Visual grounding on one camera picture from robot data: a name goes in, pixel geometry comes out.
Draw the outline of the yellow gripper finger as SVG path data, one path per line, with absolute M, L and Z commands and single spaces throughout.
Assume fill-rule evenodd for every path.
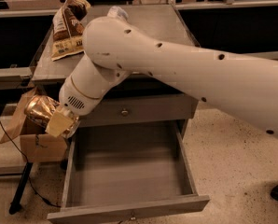
M 74 124 L 74 115 L 64 106 L 58 106 L 51 116 L 46 132 L 54 137 L 66 136 Z

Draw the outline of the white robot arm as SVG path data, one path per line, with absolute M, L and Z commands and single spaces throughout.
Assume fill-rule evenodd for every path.
M 83 48 L 59 93 L 60 104 L 79 116 L 139 72 L 278 138 L 278 61 L 159 41 L 108 16 L 86 26 Z

